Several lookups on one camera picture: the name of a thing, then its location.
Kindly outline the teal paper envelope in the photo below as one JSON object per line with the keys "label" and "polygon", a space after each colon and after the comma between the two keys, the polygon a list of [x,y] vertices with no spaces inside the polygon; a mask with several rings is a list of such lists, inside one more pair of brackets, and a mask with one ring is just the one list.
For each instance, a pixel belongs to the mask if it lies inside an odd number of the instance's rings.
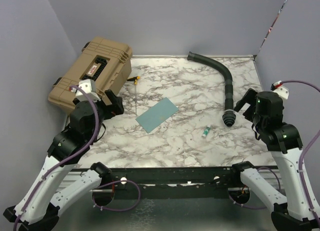
{"label": "teal paper envelope", "polygon": [[167,97],[156,103],[135,120],[149,134],[178,111]]}

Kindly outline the green white glue stick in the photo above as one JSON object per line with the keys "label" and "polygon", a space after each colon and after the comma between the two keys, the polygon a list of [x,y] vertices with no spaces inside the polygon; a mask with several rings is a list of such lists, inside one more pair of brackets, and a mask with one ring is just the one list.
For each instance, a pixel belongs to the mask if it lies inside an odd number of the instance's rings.
{"label": "green white glue stick", "polygon": [[211,127],[210,126],[206,126],[204,131],[203,131],[203,133],[202,133],[202,137],[206,138],[210,130],[211,130]]}

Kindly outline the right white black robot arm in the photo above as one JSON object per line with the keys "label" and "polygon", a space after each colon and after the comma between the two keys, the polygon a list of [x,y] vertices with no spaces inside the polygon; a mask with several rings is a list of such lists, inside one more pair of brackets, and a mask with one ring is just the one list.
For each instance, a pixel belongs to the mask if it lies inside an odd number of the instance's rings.
{"label": "right white black robot arm", "polygon": [[288,92],[249,89],[234,107],[252,123],[255,138],[266,144],[280,173],[285,193],[281,194],[269,184],[250,162],[232,165],[229,180],[236,186],[245,185],[270,212],[278,231],[318,231],[320,205],[311,188],[304,169],[303,144],[298,129],[283,122],[283,99]]}

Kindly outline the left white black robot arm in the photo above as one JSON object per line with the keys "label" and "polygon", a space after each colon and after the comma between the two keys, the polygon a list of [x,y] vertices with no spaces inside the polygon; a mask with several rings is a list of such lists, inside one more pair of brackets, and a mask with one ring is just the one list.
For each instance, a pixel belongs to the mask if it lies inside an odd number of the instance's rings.
{"label": "left white black robot arm", "polygon": [[111,101],[109,105],[93,101],[89,95],[85,95],[84,101],[74,99],[70,123],[53,138],[36,180],[25,197],[3,213],[14,224],[15,231],[52,230],[62,214],[89,190],[106,188],[112,181],[112,171],[96,162],[72,184],[58,190],[66,175],[98,140],[103,122],[124,113],[123,99],[110,89],[105,94]]}

